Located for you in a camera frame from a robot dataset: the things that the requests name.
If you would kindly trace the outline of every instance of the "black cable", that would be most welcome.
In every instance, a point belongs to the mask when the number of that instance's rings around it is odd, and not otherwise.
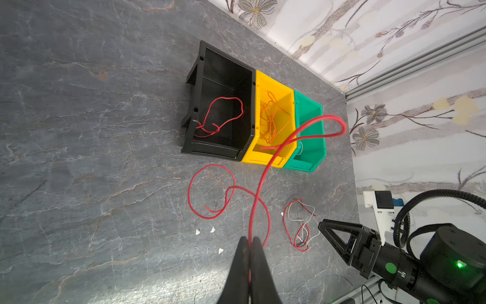
[[[365,298],[363,297],[363,286],[366,287],[366,289],[368,289],[369,291],[369,294],[373,297],[373,300],[375,300],[375,303],[378,304],[378,302],[376,301],[375,297],[373,296],[373,293],[371,293],[371,290],[369,290],[368,286],[366,285],[361,285],[361,303],[365,304]]]
[[[391,304],[402,304],[402,303],[400,303],[400,302],[397,302],[397,301],[392,300],[392,299],[388,298],[387,296],[385,296],[385,294],[384,294],[384,293],[383,293],[383,291],[382,291],[382,282],[385,282],[385,280],[384,280],[384,279],[380,279],[380,280],[378,281],[378,289],[379,289],[379,290],[380,290],[380,292],[382,293],[382,297],[384,297],[384,298],[385,298],[385,299],[386,299],[388,302],[390,302]]]
[[[445,223],[445,224],[432,224],[432,225],[425,225],[425,226],[422,226],[420,228],[418,228],[417,230],[415,230],[411,235],[410,237],[408,238],[407,240],[407,252],[408,254],[413,257],[415,260],[419,260],[415,257],[414,255],[414,252],[412,251],[412,246],[410,246],[410,242],[412,241],[412,239],[414,237],[416,237],[417,235],[421,235],[421,234],[424,234],[424,233],[428,233],[428,232],[435,232],[437,231],[437,229],[439,229],[440,227],[443,227],[443,226],[448,226],[448,227],[455,227],[453,224],[451,223]]]
[[[418,203],[433,197],[455,197],[463,200],[470,201],[486,209],[486,200],[478,197],[474,194],[450,189],[438,189],[430,190],[416,195],[411,199],[405,206],[398,212],[397,218],[395,219],[395,227],[393,229],[393,242],[398,248],[403,248],[407,244],[408,235],[410,234],[410,216],[408,213],[410,210],[417,206]]]

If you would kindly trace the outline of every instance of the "flower pattern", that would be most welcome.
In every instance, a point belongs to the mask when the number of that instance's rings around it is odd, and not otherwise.
[[[240,0],[238,6],[244,11],[240,19],[259,30],[267,25],[264,15],[273,13],[277,3],[277,0]]]
[[[375,128],[365,128],[360,127],[358,129],[358,133],[353,134],[353,139],[356,141],[356,149],[364,150],[366,145],[370,148],[380,144],[380,140],[378,139],[379,132]]]
[[[366,124],[369,125],[374,120],[377,123],[381,123],[388,113],[386,112],[385,105],[375,105],[375,108],[365,106],[361,115],[366,116]]]

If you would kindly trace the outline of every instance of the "orange wire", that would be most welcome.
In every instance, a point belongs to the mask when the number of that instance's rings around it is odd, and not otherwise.
[[[260,118],[262,120],[262,122],[266,122],[265,123],[260,123],[260,126],[265,126],[266,125],[266,131],[265,132],[262,132],[260,131],[260,137],[263,138],[268,144],[272,144],[272,142],[275,140],[275,138],[277,137],[277,135],[283,130],[285,129],[285,127],[289,124],[290,122],[290,118],[291,118],[291,115],[289,112],[287,112],[286,110],[284,110],[277,102],[277,98],[275,97],[275,95],[270,92],[270,91],[267,91],[267,95],[268,97],[270,98],[270,101],[265,104],[261,109],[260,109]],[[275,124],[275,114],[277,113],[277,107],[280,108],[283,112],[285,112],[287,115],[289,115],[289,120],[287,121],[287,123],[282,127],[280,128],[280,130],[277,132],[277,125]]]

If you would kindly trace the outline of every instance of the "wall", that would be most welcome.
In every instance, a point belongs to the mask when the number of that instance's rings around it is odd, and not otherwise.
[[[363,191],[410,200],[431,189],[486,197],[486,48],[348,104],[360,222],[374,226]],[[453,198],[412,210],[412,230],[453,223],[486,241],[486,211]],[[431,233],[417,237],[419,255]],[[386,239],[393,243],[392,237]]]
[[[347,91],[486,26],[481,0],[209,0]]]

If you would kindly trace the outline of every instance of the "metal frame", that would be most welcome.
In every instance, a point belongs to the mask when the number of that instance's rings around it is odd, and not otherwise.
[[[423,71],[434,64],[440,64],[441,61],[445,61],[455,55],[460,55],[461,53],[482,44],[486,45],[486,27],[459,38],[445,46],[434,49],[418,58],[414,58],[401,66],[394,67],[390,71],[348,91],[346,93],[347,104],[355,102],[356,100],[353,99],[359,96],[375,91],[385,85],[391,85],[391,83],[398,81],[399,79]]]

